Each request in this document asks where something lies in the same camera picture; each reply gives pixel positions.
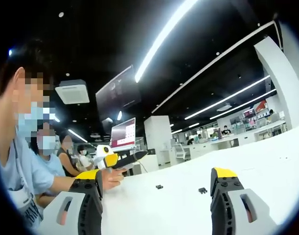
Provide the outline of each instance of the computer monitor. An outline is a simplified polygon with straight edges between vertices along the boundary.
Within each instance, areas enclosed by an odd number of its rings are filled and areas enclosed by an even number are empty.
[[[130,150],[135,147],[136,118],[127,120],[111,129],[110,147],[114,152]]]

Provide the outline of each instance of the ceiling air conditioner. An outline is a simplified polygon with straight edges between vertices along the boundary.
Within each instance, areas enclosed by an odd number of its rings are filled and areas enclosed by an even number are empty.
[[[226,103],[225,106],[223,106],[223,107],[217,109],[217,111],[218,111],[218,112],[223,112],[223,111],[225,111],[225,110],[228,110],[228,109],[231,108],[231,107],[232,107],[232,106],[230,106],[229,103]]]
[[[86,82],[78,80],[62,81],[59,87],[55,88],[57,94],[64,104],[89,103]]]

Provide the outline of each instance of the small black object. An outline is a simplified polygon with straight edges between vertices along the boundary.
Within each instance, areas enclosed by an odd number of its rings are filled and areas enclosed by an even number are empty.
[[[205,188],[200,188],[200,189],[198,189],[198,192],[200,192],[201,194],[204,194],[208,191]]]

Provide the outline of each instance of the woman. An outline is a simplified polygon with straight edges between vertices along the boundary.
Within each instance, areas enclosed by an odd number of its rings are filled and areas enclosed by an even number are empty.
[[[66,176],[75,177],[80,174],[80,171],[76,169],[75,161],[73,161],[69,150],[73,147],[71,136],[67,135],[66,132],[62,132],[59,136],[61,147],[57,152],[63,170]]]
[[[86,170],[93,170],[94,164],[92,161],[90,161],[87,157],[87,150],[85,149],[85,146],[80,144],[77,147],[77,152],[79,153],[79,160],[83,167],[85,167]]]
[[[25,224],[35,228],[42,216],[35,195],[68,191],[74,178],[54,176],[33,156],[26,140],[44,122],[43,103],[52,88],[51,58],[41,41],[12,49],[0,70],[0,176],[8,198]],[[103,171],[103,188],[120,184],[120,171]]]
[[[31,137],[31,149],[40,164],[55,176],[66,176],[59,158],[53,154],[55,144],[55,131],[47,122],[43,125],[39,125],[36,136]],[[42,208],[45,208],[56,195],[56,193],[47,190],[45,193],[36,196],[37,203]]]

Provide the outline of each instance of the screen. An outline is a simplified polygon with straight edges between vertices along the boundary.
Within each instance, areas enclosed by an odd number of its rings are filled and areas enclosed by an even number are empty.
[[[123,151],[135,146],[135,118],[111,129],[110,147],[113,151]]]
[[[126,68],[96,93],[100,120],[115,120],[120,111],[140,102],[133,66]]]

